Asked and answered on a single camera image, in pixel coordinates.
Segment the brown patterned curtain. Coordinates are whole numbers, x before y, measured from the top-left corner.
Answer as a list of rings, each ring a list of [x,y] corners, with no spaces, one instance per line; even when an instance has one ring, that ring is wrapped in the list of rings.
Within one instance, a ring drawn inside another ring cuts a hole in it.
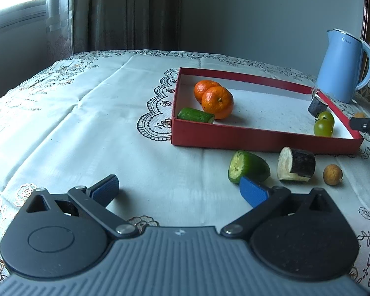
[[[181,0],[47,0],[50,61],[101,50],[177,50]]]

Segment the green cucumber piece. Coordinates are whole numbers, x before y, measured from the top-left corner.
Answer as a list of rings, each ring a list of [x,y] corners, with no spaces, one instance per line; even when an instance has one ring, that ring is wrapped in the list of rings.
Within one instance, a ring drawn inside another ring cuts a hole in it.
[[[228,179],[236,185],[240,183],[243,176],[262,183],[270,175],[269,165],[264,159],[243,150],[234,153],[228,167]]]
[[[212,124],[214,122],[214,114],[194,108],[182,108],[177,115],[177,119]]]

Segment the red shallow cardboard box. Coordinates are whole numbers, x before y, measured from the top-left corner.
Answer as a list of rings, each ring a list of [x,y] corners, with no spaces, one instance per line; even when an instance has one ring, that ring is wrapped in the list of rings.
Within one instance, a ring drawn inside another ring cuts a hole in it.
[[[211,124],[179,120],[183,108],[199,110],[194,86],[211,79],[234,97],[232,114]],[[219,70],[180,68],[172,104],[171,143],[200,148],[280,152],[285,146],[314,154],[355,154],[364,139],[346,115],[324,94],[335,125],[332,137],[314,135],[308,112],[312,87],[279,79]]]

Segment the brown longan fruit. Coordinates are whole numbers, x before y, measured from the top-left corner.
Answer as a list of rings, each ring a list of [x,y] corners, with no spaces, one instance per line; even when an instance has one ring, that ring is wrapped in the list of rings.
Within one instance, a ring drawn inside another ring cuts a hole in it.
[[[329,164],[323,170],[323,180],[329,186],[337,186],[342,182],[342,169],[336,164]]]
[[[366,118],[366,115],[363,112],[356,112],[353,115],[354,118]]]

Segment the blue electric kettle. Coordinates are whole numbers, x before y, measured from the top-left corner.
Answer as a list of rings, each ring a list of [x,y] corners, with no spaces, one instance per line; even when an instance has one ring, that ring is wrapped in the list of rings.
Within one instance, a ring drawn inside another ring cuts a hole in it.
[[[370,45],[341,29],[327,34],[328,48],[316,87],[334,100],[350,103],[370,81]]]

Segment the orange mandarin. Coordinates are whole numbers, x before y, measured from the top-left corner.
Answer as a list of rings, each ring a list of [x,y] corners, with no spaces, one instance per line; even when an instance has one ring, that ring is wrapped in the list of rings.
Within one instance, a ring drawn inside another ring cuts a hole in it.
[[[209,79],[203,79],[199,81],[195,86],[194,86],[194,97],[196,100],[201,104],[202,103],[202,98],[203,94],[210,88],[213,88],[215,86],[220,86],[218,82],[209,80]]]
[[[228,89],[215,86],[205,91],[201,105],[205,112],[214,114],[216,120],[223,120],[232,114],[234,98]]]

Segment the green tomato fruit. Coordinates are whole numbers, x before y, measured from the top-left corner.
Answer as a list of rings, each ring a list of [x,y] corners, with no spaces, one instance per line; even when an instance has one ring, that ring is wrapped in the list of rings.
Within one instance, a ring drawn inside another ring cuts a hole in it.
[[[330,138],[333,134],[333,124],[330,120],[316,120],[314,124],[314,135]]]
[[[319,113],[317,119],[318,120],[327,120],[332,126],[334,126],[334,124],[335,124],[334,117],[333,117],[333,115],[330,111],[322,111],[321,113]]]

